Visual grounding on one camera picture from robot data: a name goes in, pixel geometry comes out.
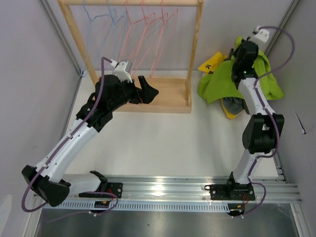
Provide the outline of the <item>yellow shorts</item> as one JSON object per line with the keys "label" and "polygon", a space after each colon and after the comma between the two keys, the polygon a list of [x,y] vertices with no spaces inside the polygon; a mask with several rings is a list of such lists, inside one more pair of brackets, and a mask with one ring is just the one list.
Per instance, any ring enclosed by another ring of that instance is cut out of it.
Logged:
{"label": "yellow shorts", "polygon": [[[213,56],[211,56],[208,60],[206,60],[199,68],[198,70],[203,72],[203,76],[205,75],[211,75],[214,73],[214,71],[219,67],[219,65],[227,60],[230,60],[231,55],[233,53],[233,49],[230,50],[229,55],[223,55],[221,52],[216,52]],[[222,104],[222,98],[220,99],[221,106],[223,108],[223,111],[227,118],[234,119],[238,115],[230,115],[223,107]]]}

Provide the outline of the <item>lime green shorts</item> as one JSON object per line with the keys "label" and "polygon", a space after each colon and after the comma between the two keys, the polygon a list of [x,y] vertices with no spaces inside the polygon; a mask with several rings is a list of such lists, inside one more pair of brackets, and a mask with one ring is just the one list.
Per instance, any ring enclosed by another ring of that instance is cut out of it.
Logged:
{"label": "lime green shorts", "polygon": [[[208,104],[226,97],[243,99],[243,95],[232,81],[234,62],[234,56],[229,58],[227,54],[217,51],[198,68],[205,75],[199,80],[197,93]],[[272,73],[265,75],[271,71],[271,66],[267,56],[260,49],[252,68],[255,70],[256,78],[259,78],[256,85],[261,87],[267,100],[279,100],[284,97],[275,76]]]}

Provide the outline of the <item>grey shorts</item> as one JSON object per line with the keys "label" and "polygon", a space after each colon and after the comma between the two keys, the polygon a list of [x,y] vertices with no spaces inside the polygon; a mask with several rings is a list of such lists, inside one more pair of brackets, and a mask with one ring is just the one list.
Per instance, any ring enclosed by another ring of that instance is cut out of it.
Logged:
{"label": "grey shorts", "polygon": [[244,110],[243,106],[244,100],[238,97],[225,97],[222,98],[222,104],[224,109],[230,115],[238,115],[240,112]]}

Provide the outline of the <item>light blue wire hanger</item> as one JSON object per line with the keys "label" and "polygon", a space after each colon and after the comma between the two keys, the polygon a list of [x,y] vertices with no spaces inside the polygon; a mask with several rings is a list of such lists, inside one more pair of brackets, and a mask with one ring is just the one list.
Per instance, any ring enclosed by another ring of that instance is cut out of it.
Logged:
{"label": "light blue wire hanger", "polygon": [[[107,37],[108,37],[109,32],[111,30],[111,27],[113,25],[112,10],[104,11],[103,7],[101,7],[101,9],[102,9],[101,15],[92,15],[91,16],[85,3],[86,3],[86,1],[83,0],[82,7],[87,15],[87,18],[88,18],[88,30],[87,30],[87,34],[86,34],[86,39],[84,41],[84,46],[85,46],[85,50],[84,50],[84,54],[83,54],[84,69],[82,69],[82,71],[81,71],[81,75],[83,77],[86,77],[90,72],[94,72],[93,63],[96,62],[97,58],[99,57],[101,49],[102,49],[105,41],[107,40]],[[91,32],[93,31],[93,24],[95,21],[100,22],[100,20],[104,20],[104,19],[108,20],[108,22],[110,23],[110,29],[107,30],[107,33],[103,37],[103,42],[99,46],[97,53],[94,54],[94,58],[91,58],[90,52],[89,52],[89,47],[90,47],[90,45],[92,45],[90,42],[92,41],[92,38],[91,38],[92,33]]]}
{"label": "light blue wire hanger", "polygon": [[113,31],[114,31],[114,51],[113,57],[115,60],[119,60],[121,55],[121,50],[123,47],[123,38],[126,31],[127,24],[127,13],[122,7],[117,9],[114,6],[110,6],[110,1],[107,0],[107,8],[112,20]]}

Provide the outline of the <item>dark olive shorts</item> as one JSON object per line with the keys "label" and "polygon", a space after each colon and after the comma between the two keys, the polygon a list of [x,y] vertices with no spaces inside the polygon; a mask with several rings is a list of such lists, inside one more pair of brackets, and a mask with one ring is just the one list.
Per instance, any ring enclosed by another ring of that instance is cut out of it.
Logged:
{"label": "dark olive shorts", "polygon": [[221,102],[221,106],[225,115],[229,119],[236,118],[244,108],[244,99],[232,81],[233,55],[234,50],[231,49],[228,56],[224,56],[223,61],[210,75],[208,83],[208,103],[216,100]]}

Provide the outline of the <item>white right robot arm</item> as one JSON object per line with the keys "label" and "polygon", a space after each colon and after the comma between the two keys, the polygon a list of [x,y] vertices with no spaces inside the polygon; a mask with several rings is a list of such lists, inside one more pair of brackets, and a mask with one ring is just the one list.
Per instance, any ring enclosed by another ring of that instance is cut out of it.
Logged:
{"label": "white right robot arm", "polygon": [[236,169],[225,184],[204,187],[211,200],[255,201],[251,175],[262,159],[272,158],[277,150],[284,117],[270,107],[260,87],[253,67],[258,53],[258,45],[249,40],[243,40],[233,53],[232,82],[244,97],[251,117],[242,134],[244,152]]}

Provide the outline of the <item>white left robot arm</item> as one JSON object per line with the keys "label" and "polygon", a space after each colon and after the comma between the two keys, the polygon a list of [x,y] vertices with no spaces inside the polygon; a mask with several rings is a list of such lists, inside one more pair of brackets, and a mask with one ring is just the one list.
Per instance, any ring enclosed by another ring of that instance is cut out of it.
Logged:
{"label": "white left robot arm", "polygon": [[36,166],[26,165],[22,176],[32,190],[52,207],[60,205],[68,196],[103,197],[108,179],[97,171],[66,180],[65,172],[83,147],[113,118],[113,112],[127,103],[149,104],[159,91],[139,76],[140,87],[134,81],[121,81],[115,75],[103,75],[76,115],[67,134]]}

